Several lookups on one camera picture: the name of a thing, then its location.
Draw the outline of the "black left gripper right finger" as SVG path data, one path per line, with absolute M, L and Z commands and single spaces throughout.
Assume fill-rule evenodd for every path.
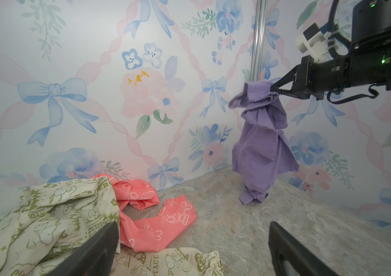
M 277 276 L 337 276 L 277 222 L 269 227 L 269 248 Z

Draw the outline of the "purple cloth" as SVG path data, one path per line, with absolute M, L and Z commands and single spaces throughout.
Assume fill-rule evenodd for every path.
M 230 109 L 242 108 L 245 123 L 232 149 L 232 169 L 245 184 L 240 201 L 247 205 L 261 203 L 280 174 L 298 172 L 289 141 L 284 135 L 288 126 L 280 95 L 270 90 L 271 82 L 246 82 L 243 91 L 229 103 Z

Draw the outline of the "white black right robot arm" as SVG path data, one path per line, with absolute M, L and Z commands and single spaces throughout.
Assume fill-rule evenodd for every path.
M 271 86 L 271 91 L 300 100 L 330 99 L 351 87 L 376 86 L 391 90 L 391 1 L 360 1 L 352 13 L 352 36 L 338 28 L 338 1 L 333 1 L 327 24 L 312 24 L 295 40 L 308 52 L 301 63 Z

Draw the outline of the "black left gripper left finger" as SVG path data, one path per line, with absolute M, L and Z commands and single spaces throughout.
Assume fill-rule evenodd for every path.
M 119 244 L 117 224 L 108 223 L 48 276 L 108 276 Z

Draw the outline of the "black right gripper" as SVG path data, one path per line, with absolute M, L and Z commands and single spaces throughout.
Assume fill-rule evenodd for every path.
M 283 89 L 289 83 L 291 88 Z M 348 57 L 315 63 L 311 56 L 305 56 L 299 65 L 272 84 L 270 91 L 302 100 L 311 96 L 322 100 L 325 92 L 342 92 L 348 87 L 351 87 Z

